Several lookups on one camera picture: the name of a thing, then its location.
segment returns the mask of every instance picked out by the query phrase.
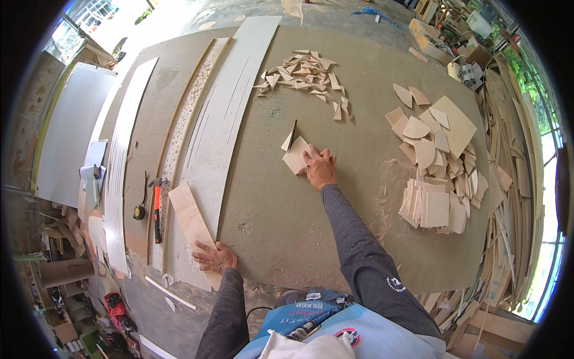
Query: workbench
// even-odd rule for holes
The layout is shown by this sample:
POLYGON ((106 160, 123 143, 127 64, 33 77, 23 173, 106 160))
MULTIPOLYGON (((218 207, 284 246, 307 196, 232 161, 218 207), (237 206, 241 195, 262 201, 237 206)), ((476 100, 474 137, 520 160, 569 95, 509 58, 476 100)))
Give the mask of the workbench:
MULTIPOLYGON (((194 49, 208 38, 229 37, 236 30, 203 31, 142 50, 108 111, 101 139, 112 136, 135 68, 159 56, 135 122, 123 192, 126 246, 140 255, 144 256, 148 247, 147 221, 135 221, 133 208, 143 196, 144 170, 157 171, 173 113, 202 55, 194 49)), ((251 92, 231 160, 217 233, 217 239, 238 256, 242 276, 280 287, 322 286, 350 292, 339 271, 331 226, 319 193, 306 178, 294 176, 281 160, 284 151, 280 146, 298 119, 297 134, 319 150, 330 148, 338 157, 335 180, 395 264, 401 264, 401 280, 413 294, 471 286, 482 258, 487 202, 481 210, 472 208, 462 235, 413 229, 402 220, 397 213, 403 189, 406 181, 416 176, 416 168, 398 149, 401 140, 384 115, 402 105, 393 83, 417 87, 431 103, 448 96, 479 129, 471 143, 477 169, 487 173, 483 125, 473 92, 408 53, 342 33, 292 26, 278 27, 259 73, 281 65, 291 50, 303 48, 338 62, 331 71, 346 88, 355 119, 334 122, 332 105, 307 91, 278 85, 269 98, 255 98, 255 90, 251 92)), ((402 108, 406 115, 418 116, 426 106, 402 108)), ((108 161, 106 153, 105 167, 108 161)), ((102 207, 98 210, 105 214, 102 207)), ((177 252, 169 260, 189 265, 187 256, 177 252)))

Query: hammer head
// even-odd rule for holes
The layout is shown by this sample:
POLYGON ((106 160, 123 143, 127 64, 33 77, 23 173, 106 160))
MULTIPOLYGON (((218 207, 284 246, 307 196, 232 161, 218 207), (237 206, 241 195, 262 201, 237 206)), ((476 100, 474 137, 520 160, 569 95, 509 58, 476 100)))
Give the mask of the hammer head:
POLYGON ((168 182, 168 180, 166 178, 156 178, 154 180, 151 180, 148 184, 148 187, 151 186, 161 186, 162 184, 166 184, 168 182))

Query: hammer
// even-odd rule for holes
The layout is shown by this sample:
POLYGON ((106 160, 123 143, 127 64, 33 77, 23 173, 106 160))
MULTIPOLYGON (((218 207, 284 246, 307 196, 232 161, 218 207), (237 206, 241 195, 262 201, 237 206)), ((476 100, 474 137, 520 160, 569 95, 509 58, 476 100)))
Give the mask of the hammer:
POLYGON ((156 228, 156 244, 161 243, 161 234, 160 234, 160 187, 162 184, 166 184, 168 182, 165 178, 156 178, 152 180, 148 187, 153 186, 153 221, 155 222, 156 228))

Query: gray sleeve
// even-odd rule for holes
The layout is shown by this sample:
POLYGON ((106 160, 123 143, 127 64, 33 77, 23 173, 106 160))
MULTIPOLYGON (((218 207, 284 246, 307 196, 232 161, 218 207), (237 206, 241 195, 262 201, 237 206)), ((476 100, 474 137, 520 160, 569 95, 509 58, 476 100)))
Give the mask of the gray sleeve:
POLYGON ((339 187, 323 186, 321 198, 335 236, 341 273, 355 301, 412 333, 441 338, 435 321, 402 285, 393 259, 339 187))
POLYGON ((248 343, 243 278, 237 269, 226 268, 195 357, 233 358, 248 343))

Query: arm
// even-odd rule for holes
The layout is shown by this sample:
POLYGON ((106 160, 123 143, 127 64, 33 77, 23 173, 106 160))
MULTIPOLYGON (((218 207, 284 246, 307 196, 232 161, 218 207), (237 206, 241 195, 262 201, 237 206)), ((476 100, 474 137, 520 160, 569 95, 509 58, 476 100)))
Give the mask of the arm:
POLYGON ((233 358, 249 343, 245 316, 243 278, 237 270, 237 257, 221 242, 219 250, 195 242, 207 253, 193 252, 201 271, 222 274, 221 285, 215 299, 209 322, 199 342, 196 358, 233 358))
POLYGON ((341 272, 356 302, 412 333, 441 338, 434 320, 400 282, 393 259, 335 184, 336 157, 329 158, 328 149, 319 154, 313 145, 309 147, 313 159, 304 152, 309 167, 299 173, 306 173, 311 185, 321 192, 335 236, 341 272))

